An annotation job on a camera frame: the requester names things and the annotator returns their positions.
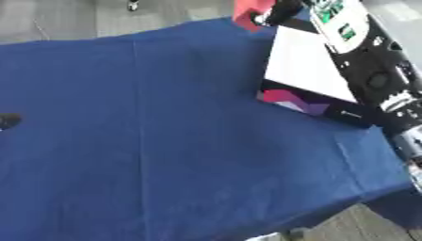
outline red object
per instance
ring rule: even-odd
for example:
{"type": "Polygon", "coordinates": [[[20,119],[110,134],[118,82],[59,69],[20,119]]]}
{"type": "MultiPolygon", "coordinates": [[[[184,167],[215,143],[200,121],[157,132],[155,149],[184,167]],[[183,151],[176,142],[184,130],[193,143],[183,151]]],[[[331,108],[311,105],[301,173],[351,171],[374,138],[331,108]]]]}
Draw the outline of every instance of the red object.
{"type": "Polygon", "coordinates": [[[251,12],[264,13],[274,4],[275,0],[235,0],[233,21],[250,31],[256,31],[259,26],[251,22],[251,12]]]}

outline table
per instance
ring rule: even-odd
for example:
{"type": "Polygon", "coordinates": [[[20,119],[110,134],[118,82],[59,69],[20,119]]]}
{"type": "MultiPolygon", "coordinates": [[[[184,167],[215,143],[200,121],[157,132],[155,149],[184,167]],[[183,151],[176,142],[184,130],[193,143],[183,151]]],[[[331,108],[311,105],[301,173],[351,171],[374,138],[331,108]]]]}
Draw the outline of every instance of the table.
{"type": "Polygon", "coordinates": [[[241,240],[410,187],[377,128],[255,99],[274,32],[229,19],[0,47],[3,240],[241,240]]]}

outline wire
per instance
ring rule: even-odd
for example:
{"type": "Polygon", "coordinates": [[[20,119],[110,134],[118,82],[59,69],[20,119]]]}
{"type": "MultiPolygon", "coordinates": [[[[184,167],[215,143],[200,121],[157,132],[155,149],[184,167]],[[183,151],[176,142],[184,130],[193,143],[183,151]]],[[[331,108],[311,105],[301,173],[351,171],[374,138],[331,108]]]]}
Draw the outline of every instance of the wire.
{"type": "Polygon", "coordinates": [[[409,235],[409,237],[412,239],[412,241],[419,241],[417,238],[414,237],[414,235],[409,231],[405,230],[406,234],[409,235]]]}

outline pink graphic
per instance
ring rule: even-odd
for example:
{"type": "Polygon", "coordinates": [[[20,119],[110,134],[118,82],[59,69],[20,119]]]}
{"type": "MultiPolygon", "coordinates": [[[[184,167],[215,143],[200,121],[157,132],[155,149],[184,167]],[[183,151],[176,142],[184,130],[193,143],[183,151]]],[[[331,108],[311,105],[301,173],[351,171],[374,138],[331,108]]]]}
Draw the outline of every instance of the pink graphic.
{"type": "Polygon", "coordinates": [[[265,90],[263,101],[268,103],[291,103],[300,111],[314,116],[324,114],[330,106],[329,104],[308,104],[292,92],[285,89],[265,90]]]}

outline floor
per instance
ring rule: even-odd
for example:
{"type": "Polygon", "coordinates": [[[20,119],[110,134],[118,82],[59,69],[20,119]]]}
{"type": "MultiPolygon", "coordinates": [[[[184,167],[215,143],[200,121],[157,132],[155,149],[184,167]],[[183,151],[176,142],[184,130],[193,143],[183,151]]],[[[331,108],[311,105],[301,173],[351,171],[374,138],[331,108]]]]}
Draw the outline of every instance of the floor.
{"type": "MultiPolygon", "coordinates": [[[[233,0],[141,0],[140,10],[130,13],[125,3],[125,0],[0,0],[0,43],[114,36],[229,16],[233,9],[233,0]]],[[[272,236],[263,240],[285,239],[272,236]]],[[[363,205],[356,205],[306,231],[302,240],[422,241],[422,232],[405,231],[363,205]]]]}

